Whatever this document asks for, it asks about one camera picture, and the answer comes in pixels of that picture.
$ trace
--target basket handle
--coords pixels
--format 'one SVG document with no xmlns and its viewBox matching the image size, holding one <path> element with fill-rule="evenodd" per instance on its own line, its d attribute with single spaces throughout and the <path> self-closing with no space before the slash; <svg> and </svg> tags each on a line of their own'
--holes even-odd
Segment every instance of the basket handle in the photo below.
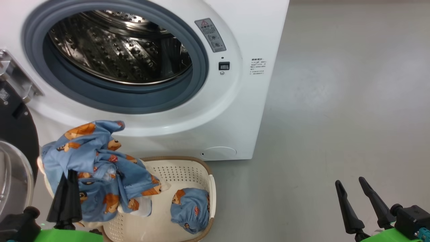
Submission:
<svg viewBox="0 0 430 242">
<path fill-rule="evenodd" d="M 215 179 L 212 174 L 209 175 L 210 178 L 210 202 L 211 202 L 211 211 L 210 211 L 210 217 L 215 217 L 215 211 L 216 211 L 216 186 L 215 186 Z"/>
</svg>

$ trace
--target warning label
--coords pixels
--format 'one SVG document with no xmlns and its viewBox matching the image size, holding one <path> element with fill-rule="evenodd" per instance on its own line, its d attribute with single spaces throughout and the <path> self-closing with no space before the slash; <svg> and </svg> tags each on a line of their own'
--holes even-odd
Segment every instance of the warning label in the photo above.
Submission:
<svg viewBox="0 0 430 242">
<path fill-rule="evenodd" d="M 221 35 L 212 23 L 211 19 L 201 19 L 195 21 L 200 31 L 205 35 L 206 40 L 212 48 L 213 52 L 220 52 L 227 50 L 222 41 Z"/>
<path fill-rule="evenodd" d="M 252 58 L 249 65 L 250 75 L 261 75 L 266 70 L 266 61 L 263 58 Z"/>
</svg>

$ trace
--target stainless steel drum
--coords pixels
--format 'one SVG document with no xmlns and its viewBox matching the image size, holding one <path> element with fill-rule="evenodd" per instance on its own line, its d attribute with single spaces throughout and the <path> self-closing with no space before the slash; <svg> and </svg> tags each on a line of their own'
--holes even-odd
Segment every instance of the stainless steel drum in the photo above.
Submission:
<svg viewBox="0 0 430 242">
<path fill-rule="evenodd" d="M 191 65 L 181 42 L 141 16 L 111 10 L 75 14 L 56 23 L 49 37 L 79 69 L 126 85 L 160 84 Z"/>
</svg>

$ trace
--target sticker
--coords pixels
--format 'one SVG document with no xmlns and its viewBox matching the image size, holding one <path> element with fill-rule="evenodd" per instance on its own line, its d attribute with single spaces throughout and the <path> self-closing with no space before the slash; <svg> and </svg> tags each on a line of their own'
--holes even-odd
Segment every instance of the sticker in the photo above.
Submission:
<svg viewBox="0 0 430 242">
<path fill-rule="evenodd" d="M 200 31 L 205 36 L 213 52 L 226 51 L 224 41 L 222 41 L 221 35 L 212 23 L 211 19 L 201 19 L 195 21 Z"/>
<path fill-rule="evenodd" d="M 266 63 L 263 58 L 254 58 L 251 59 L 251 64 L 249 65 L 249 74 L 250 75 L 261 75 L 264 74 L 266 70 Z"/>
<path fill-rule="evenodd" d="M 9 93 L 7 93 L 6 90 L 4 90 L 3 88 L 0 90 L 0 98 L 3 101 L 7 101 L 9 96 L 10 96 Z"/>
</svg>

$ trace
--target metal door hinge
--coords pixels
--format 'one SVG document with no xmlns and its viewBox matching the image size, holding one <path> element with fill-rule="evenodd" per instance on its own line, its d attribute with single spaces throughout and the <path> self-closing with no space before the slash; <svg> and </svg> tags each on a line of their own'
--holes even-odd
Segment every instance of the metal door hinge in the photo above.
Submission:
<svg viewBox="0 0 430 242">
<path fill-rule="evenodd" d="M 33 96 L 42 95 L 6 50 L 0 50 L 0 81 L 7 81 L 24 103 L 28 103 Z"/>
</svg>

